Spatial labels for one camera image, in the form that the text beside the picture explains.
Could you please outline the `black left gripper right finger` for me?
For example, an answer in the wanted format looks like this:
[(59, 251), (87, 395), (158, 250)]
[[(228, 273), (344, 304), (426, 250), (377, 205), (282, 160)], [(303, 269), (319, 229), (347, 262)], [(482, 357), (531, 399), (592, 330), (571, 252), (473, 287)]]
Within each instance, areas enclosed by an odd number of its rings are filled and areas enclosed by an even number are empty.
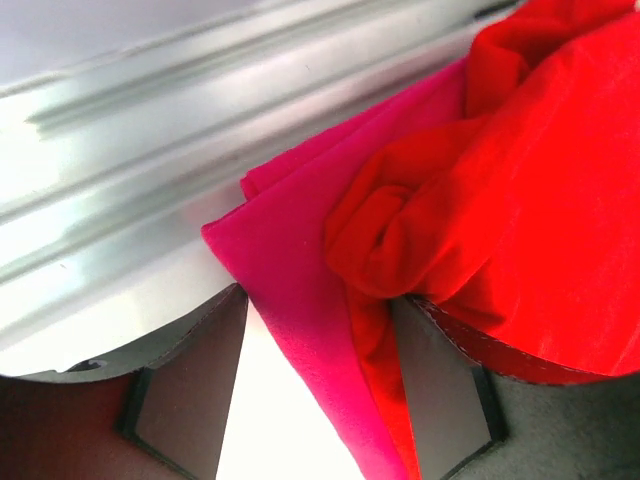
[(446, 316), (394, 302), (394, 327), (425, 479), (636, 479), (639, 377), (531, 384), (472, 361)]

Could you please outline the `left aluminium frame post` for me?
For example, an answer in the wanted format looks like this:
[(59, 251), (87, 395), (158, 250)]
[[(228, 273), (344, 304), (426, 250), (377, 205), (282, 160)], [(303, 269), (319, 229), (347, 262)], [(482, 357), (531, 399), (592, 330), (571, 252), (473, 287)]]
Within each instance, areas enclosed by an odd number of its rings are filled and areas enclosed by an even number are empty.
[(273, 1), (1, 90), (1, 373), (58, 379), (230, 283), (248, 170), (461, 57), (511, 1)]

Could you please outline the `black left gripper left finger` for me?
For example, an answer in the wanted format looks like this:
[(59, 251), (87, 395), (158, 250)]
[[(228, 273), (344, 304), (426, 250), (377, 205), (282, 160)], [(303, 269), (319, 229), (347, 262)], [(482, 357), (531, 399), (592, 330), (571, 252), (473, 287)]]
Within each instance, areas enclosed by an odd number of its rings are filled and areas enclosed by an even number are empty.
[(234, 284), (64, 372), (3, 377), (2, 477), (214, 478), (247, 311)]

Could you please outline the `red t shirt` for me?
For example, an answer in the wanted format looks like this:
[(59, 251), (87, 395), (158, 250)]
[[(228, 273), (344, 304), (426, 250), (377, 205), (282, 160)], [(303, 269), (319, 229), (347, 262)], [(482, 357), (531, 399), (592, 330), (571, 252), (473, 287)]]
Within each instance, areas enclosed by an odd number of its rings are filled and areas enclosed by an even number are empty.
[(639, 5), (529, 1), (474, 39), (458, 117), (374, 153), (326, 223), (365, 378), (419, 479), (391, 303), (493, 373), (639, 379)]

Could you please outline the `magenta t shirt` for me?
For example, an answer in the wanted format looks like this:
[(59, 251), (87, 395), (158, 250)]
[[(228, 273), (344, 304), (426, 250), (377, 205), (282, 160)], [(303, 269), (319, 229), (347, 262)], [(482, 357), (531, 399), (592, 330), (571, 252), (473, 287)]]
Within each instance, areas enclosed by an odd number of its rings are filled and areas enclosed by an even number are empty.
[(202, 236), (368, 479), (415, 479), (410, 422), (393, 432), (353, 343), (342, 281), (324, 259), (324, 222), (363, 162), (405, 134), (457, 119), (463, 61), (249, 171), (244, 203)]

